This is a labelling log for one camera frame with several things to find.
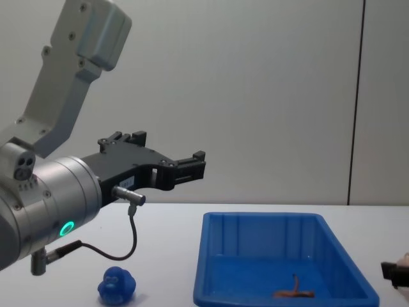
screw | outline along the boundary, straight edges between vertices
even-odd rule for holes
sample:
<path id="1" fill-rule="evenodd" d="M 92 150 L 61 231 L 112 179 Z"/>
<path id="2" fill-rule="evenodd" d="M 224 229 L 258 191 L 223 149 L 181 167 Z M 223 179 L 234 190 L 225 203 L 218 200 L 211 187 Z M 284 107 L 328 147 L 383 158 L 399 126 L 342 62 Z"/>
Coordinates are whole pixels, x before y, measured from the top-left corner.
<path id="1" fill-rule="evenodd" d="M 51 52 L 51 48 L 50 48 L 49 46 L 45 46 L 45 47 L 43 48 L 43 54 L 44 54 L 45 56 L 48 56 L 48 55 L 50 54 L 50 52 Z"/>
<path id="2" fill-rule="evenodd" d="M 68 34 L 68 39 L 74 40 L 74 38 L 75 38 L 75 32 L 70 32 L 70 34 Z"/>
<path id="3" fill-rule="evenodd" d="M 50 191 L 44 191 L 43 192 L 44 197 L 50 198 L 51 197 L 51 192 Z"/>
<path id="4" fill-rule="evenodd" d="M 85 3 L 82 3 L 81 6 L 79 7 L 80 12 L 84 12 L 87 9 L 87 5 Z"/>

cable connector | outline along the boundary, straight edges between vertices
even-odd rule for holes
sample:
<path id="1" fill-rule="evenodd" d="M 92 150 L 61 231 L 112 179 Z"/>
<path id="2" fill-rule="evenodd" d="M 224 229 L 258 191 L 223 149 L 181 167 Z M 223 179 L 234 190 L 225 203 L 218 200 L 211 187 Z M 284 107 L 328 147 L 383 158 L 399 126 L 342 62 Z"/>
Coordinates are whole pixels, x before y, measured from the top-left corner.
<path id="1" fill-rule="evenodd" d="M 137 204 L 135 203 L 129 203 L 129 208 L 128 208 L 128 215 L 130 217 L 133 217 L 136 213 L 136 209 L 137 209 Z"/>

blue rubber duck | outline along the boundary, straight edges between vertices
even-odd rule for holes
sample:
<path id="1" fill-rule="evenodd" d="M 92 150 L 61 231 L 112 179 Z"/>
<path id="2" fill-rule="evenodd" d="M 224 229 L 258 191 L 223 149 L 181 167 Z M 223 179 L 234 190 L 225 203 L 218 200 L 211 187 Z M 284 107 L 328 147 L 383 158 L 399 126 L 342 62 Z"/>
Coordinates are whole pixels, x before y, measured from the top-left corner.
<path id="1" fill-rule="evenodd" d="M 107 305 L 126 304 L 136 289 L 132 275 L 120 267 L 110 267 L 104 274 L 104 280 L 98 286 L 101 300 Z"/>

